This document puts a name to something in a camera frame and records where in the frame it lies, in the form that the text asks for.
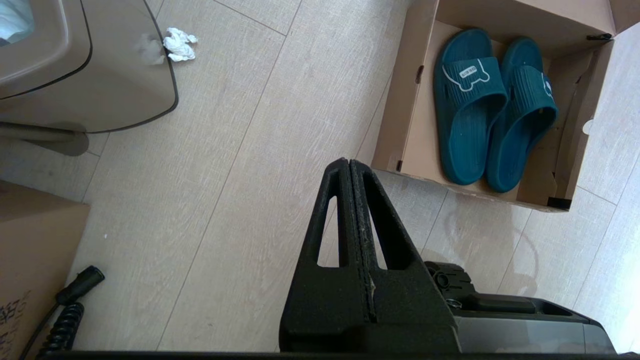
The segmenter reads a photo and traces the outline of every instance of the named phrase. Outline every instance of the floor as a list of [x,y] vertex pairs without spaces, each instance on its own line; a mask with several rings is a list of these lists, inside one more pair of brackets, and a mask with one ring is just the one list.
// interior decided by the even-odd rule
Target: floor
[[[0,178],[92,205],[73,271],[107,279],[83,300],[77,348],[277,349],[323,169],[372,158],[407,3],[149,1],[160,28],[200,37],[175,65],[174,112],[91,136],[77,158],[0,141]],[[616,39],[569,213],[379,177],[424,259],[573,308],[640,352],[640,27]]]

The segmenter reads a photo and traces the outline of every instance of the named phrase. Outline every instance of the slipper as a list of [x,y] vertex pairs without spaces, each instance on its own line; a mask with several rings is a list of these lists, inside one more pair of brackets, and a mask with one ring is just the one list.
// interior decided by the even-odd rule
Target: slipper
[[461,31],[448,41],[434,68],[433,93],[445,175],[471,184],[484,174],[490,131],[507,103],[484,30]]
[[486,178],[495,191],[508,192],[522,178],[529,153],[556,121],[558,109],[540,49],[530,38],[509,46],[501,72],[509,104],[493,127]]

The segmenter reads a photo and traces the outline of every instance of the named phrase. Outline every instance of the cable connector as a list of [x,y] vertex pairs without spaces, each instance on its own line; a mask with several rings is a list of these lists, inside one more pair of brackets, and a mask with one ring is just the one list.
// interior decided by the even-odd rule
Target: cable connector
[[98,285],[102,280],[104,280],[102,272],[93,265],[89,266],[78,274],[76,279],[73,280],[66,288],[56,294],[56,302],[62,306],[71,305],[75,303],[79,297],[88,293],[89,290]]

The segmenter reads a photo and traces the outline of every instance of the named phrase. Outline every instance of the cardboard box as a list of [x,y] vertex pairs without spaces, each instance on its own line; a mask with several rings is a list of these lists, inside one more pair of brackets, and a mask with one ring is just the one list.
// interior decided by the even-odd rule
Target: cardboard box
[[0,359],[17,359],[55,304],[88,214],[88,205],[0,181]]
[[[613,41],[640,20],[638,0],[416,0],[407,11],[372,167],[456,192],[543,211],[567,211],[575,192]],[[520,184],[496,193],[484,179],[460,186],[440,164],[433,67],[464,28],[482,28],[500,60],[519,36],[542,50],[559,115],[531,152]]]

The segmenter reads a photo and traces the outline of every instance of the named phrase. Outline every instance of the open cardboard box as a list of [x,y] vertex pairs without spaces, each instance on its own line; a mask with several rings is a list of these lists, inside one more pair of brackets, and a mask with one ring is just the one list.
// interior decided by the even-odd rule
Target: open cardboard box
[[[610,39],[640,20],[638,0],[415,0],[407,11],[372,167],[442,184],[456,192],[567,211],[613,48]],[[559,109],[531,152],[520,184],[497,193],[484,179],[450,182],[440,164],[433,67],[442,46],[465,28],[482,28],[500,60],[519,36],[542,50]]]

